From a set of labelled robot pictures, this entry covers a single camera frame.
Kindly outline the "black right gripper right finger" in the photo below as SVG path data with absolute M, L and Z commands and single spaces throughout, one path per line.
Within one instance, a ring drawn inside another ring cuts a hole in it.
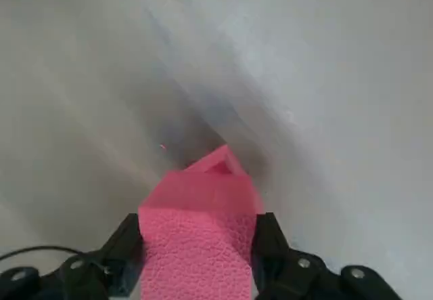
M 336 274 L 317 255 L 289 246 L 273 213 L 256 216 L 252 273 L 257 299 L 399 300 L 373 269 L 347 265 Z

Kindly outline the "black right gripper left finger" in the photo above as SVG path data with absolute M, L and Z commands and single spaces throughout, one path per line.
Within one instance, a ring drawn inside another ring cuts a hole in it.
M 82 252 L 68 247 L 38 245 L 1 256 L 4 261 L 35 251 L 69 254 L 54 271 L 42 275 L 32 266 L 1 272 L 2 299 L 110 299 L 133 292 L 144 264 L 144 243 L 138 214 L 130 213 L 99 249 Z

